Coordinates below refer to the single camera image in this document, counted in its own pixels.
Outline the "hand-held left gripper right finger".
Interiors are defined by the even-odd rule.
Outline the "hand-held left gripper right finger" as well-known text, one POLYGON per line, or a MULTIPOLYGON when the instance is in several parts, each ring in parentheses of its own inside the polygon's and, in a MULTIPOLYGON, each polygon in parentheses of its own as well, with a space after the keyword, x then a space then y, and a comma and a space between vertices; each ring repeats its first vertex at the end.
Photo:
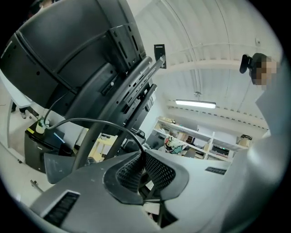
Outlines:
POLYGON ((228 162, 146 150, 145 168, 160 192, 160 223, 142 233, 231 233, 227 215, 228 162))

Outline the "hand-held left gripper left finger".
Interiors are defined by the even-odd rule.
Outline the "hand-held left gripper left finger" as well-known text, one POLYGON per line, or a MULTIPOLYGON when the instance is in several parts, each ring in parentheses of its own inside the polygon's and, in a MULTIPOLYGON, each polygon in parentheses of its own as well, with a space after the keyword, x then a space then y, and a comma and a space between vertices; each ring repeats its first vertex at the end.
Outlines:
POLYGON ((141 205, 121 203, 103 181, 109 168, 135 157, 130 153, 80 168, 43 192, 30 208, 69 233, 156 233, 160 227, 141 205))

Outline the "black metal TV stand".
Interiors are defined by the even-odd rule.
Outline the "black metal TV stand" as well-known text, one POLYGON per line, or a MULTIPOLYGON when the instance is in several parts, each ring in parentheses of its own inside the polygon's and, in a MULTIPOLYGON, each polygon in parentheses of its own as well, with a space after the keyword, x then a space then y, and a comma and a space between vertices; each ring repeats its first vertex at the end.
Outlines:
POLYGON ((149 82, 160 68, 166 68, 165 45, 155 45, 154 54, 155 64, 146 73, 141 73, 133 84, 129 84, 128 87, 124 88, 120 87, 105 104, 99 117, 71 118, 46 127, 47 130, 53 130, 69 122, 90 122, 92 124, 75 157, 67 158, 66 156, 57 156, 52 153, 44 155, 45 173, 50 184, 56 184, 78 168, 88 165, 89 153, 98 136, 102 133, 107 133, 107 127, 114 129, 109 134, 112 136, 117 135, 117 139, 105 159, 114 157, 128 136, 131 136, 138 144, 139 149, 142 149, 142 145, 135 135, 138 131, 137 127, 141 125, 141 122, 154 104, 152 97, 157 86, 155 84, 149 85, 149 82))

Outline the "patterned white cloth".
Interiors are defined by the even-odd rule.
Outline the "patterned white cloth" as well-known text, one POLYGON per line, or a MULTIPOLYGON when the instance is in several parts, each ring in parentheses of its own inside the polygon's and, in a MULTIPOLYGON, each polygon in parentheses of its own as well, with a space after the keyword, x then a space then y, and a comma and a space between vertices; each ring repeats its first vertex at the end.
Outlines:
POLYGON ((190 149, 187 143, 176 139, 173 136, 166 136, 163 145, 165 152, 169 154, 183 156, 190 149))

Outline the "white shelf unit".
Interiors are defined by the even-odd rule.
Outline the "white shelf unit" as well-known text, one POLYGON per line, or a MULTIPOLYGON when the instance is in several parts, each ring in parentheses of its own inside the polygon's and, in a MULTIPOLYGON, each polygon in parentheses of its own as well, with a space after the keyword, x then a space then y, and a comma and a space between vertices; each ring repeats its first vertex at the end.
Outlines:
POLYGON ((165 139, 173 136, 188 144, 190 149, 184 156, 195 159, 218 160, 231 162, 237 152, 248 146, 236 143, 236 137, 206 128, 190 129, 171 123, 169 119, 159 117, 152 134, 165 139))

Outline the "black mesh office chair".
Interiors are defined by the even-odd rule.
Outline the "black mesh office chair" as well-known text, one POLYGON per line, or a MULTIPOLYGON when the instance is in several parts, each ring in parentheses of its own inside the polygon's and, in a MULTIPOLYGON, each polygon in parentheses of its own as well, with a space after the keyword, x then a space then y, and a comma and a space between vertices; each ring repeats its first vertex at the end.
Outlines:
MULTIPOLYGON (((138 130, 135 136, 141 145, 145 143, 146 137, 145 133, 142 130, 138 130)), ((136 152, 138 150, 139 150, 138 144, 131 138, 131 136, 128 136, 119 150, 119 155, 127 154, 130 152, 136 152)))

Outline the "black cabinet box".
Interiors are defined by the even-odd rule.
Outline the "black cabinet box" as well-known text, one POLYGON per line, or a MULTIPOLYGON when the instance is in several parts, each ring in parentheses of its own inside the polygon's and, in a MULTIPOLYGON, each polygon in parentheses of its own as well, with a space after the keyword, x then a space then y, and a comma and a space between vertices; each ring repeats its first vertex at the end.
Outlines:
POLYGON ((64 141, 64 133, 57 130, 45 130, 43 134, 36 131, 34 123, 25 131, 25 163, 42 173, 45 173, 44 154, 52 153, 71 157, 74 153, 64 141))

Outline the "white plastic bottle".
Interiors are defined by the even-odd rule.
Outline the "white plastic bottle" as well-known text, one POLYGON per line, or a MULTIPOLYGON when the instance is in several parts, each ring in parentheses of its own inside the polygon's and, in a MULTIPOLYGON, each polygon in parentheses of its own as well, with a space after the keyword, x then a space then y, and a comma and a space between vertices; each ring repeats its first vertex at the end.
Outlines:
POLYGON ((44 120, 44 116, 41 116, 37 121, 35 130, 39 134, 44 134, 46 127, 48 126, 49 126, 49 120, 44 120))

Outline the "long ceiling lamp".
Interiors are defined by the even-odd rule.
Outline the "long ceiling lamp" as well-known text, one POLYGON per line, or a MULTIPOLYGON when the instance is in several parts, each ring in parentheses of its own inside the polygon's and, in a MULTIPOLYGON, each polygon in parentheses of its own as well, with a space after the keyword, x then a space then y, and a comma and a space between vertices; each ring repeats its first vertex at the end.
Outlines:
POLYGON ((215 109, 216 108, 216 103, 215 102, 190 101, 190 100, 175 100, 175 102, 176 102, 177 105, 202 107, 202 108, 209 108, 209 109, 215 109))

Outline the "white table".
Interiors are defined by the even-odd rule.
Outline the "white table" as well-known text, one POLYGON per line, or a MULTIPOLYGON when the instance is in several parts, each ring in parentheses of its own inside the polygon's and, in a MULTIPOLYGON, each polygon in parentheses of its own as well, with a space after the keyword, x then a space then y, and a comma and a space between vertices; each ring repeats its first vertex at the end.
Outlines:
POLYGON ((20 108, 29 107, 32 100, 20 92, 3 74, 0 69, 0 84, 4 87, 5 93, 8 95, 8 103, 5 105, 6 114, 4 120, 4 138, 1 143, 6 147, 10 147, 10 116, 13 102, 20 108))

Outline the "black television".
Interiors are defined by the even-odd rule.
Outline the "black television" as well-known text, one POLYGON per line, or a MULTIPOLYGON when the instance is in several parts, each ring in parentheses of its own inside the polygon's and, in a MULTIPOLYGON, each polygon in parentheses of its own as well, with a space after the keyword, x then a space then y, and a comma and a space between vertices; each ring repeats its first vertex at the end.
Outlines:
POLYGON ((145 58, 127 0, 59 0, 12 35, 0 70, 43 108, 96 119, 145 58))

